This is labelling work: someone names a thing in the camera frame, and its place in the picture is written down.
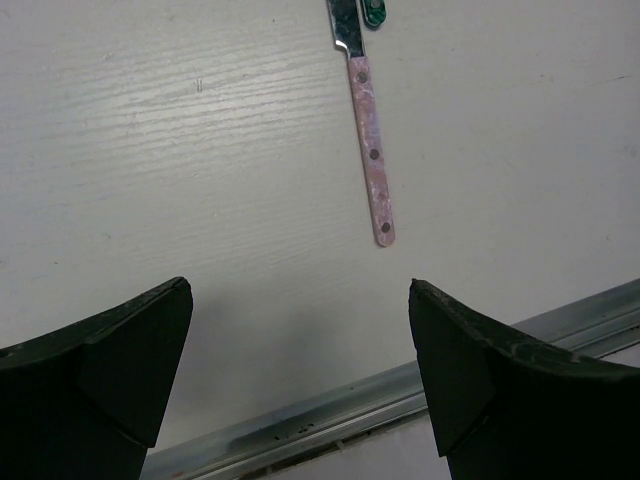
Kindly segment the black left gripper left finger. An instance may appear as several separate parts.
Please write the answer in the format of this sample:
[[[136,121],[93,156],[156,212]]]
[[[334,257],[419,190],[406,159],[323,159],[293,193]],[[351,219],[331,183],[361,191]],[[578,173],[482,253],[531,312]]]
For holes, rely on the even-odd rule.
[[[4,479],[137,479],[193,312],[183,277],[1,351]]]

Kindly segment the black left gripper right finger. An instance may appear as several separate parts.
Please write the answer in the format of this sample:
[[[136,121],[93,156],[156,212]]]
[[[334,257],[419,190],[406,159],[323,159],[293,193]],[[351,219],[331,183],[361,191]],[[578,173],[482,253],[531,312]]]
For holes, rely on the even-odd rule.
[[[438,453],[455,479],[635,479],[639,371],[553,346],[424,280],[409,320]]]

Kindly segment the knife with green handle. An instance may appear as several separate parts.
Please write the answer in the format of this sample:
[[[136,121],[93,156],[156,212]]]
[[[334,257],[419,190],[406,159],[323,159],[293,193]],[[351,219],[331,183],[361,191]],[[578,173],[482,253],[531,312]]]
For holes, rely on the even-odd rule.
[[[361,0],[363,21],[370,29],[378,29],[386,21],[387,12],[384,0]]]

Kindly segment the knife with pink handle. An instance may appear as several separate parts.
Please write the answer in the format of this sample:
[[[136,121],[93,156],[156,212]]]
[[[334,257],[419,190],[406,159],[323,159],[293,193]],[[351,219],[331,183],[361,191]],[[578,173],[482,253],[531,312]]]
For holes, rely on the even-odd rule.
[[[335,45],[346,54],[374,239],[379,246],[389,247],[395,241],[392,204],[358,5],[355,1],[333,0],[329,0],[327,5]]]

